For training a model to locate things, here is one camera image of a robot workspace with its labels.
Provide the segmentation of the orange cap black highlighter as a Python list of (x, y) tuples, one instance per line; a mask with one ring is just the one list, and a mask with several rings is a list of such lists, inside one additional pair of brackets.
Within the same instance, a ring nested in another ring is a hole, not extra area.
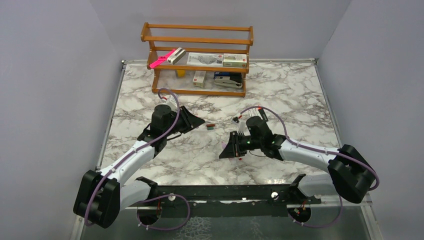
[(262, 118), (265, 122), (267, 122), (267, 121), (268, 121), (268, 117), (267, 117), (267, 115), (266, 115), (265, 110), (264, 110), (262, 107), (259, 107), (259, 108), (258, 108), (258, 112), (259, 112), (259, 114), (260, 114), (261, 118)]

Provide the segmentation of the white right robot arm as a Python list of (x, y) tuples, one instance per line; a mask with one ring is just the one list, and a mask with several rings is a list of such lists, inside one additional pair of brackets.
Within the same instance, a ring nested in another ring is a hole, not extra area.
[(260, 150), (270, 159), (297, 162), (325, 172), (304, 176), (288, 190), (289, 199), (296, 204), (313, 195), (335, 194), (359, 204), (377, 181), (374, 169), (351, 145), (326, 148), (295, 142), (285, 135), (272, 133), (267, 121), (259, 116), (248, 118), (245, 124), (249, 134), (230, 132), (219, 158), (240, 158), (250, 150)]

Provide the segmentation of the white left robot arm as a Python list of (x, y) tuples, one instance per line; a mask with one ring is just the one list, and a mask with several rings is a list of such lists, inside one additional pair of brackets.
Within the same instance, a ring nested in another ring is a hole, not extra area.
[(186, 134), (204, 123), (204, 119), (185, 106), (157, 105), (150, 124), (123, 156), (100, 171), (88, 170), (83, 175), (73, 212), (83, 217), (88, 227), (108, 228), (126, 207), (138, 201), (147, 206), (155, 203), (157, 191), (149, 183), (143, 180), (130, 185), (125, 183), (165, 148), (168, 136)]

